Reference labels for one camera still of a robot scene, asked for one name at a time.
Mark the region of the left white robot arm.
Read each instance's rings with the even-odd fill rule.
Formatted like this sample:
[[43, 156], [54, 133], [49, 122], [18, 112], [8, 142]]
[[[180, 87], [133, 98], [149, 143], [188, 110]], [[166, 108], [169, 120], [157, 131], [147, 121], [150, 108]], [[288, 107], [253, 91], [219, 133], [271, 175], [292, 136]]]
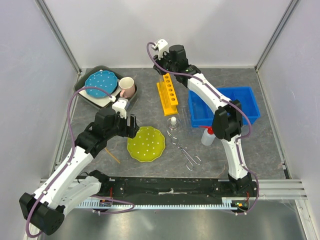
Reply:
[[122, 117], [111, 108], [99, 110], [93, 122], [77, 137], [72, 137], [71, 150], [56, 171], [34, 193], [24, 193], [19, 204], [26, 220], [25, 232], [31, 234], [30, 225], [40, 233], [52, 235], [62, 225], [65, 217], [80, 203], [91, 196], [104, 197], [110, 193], [110, 177], [94, 170], [81, 183], [70, 187], [81, 171], [102, 151], [107, 142], [115, 137], [133, 139], [139, 127], [136, 116]]

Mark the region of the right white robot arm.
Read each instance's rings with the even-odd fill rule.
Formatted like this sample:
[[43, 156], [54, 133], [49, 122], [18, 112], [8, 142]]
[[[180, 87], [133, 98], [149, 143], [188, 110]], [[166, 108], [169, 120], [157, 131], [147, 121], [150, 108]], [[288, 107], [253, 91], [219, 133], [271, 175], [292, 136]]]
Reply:
[[160, 74], [174, 75], [176, 80], [197, 94], [214, 114], [211, 124], [216, 138], [220, 139], [228, 162], [229, 191], [235, 197], [250, 194], [259, 195], [259, 181], [254, 172], [248, 169], [242, 150], [241, 140], [243, 119], [247, 116], [239, 100], [231, 100], [220, 93], [195, 65], [189, 64], [183, 45], [169, 46], [161, 39], [149, 42], [147, 51], [154, 50], [156, 55], [150, 59], [153, 68]]

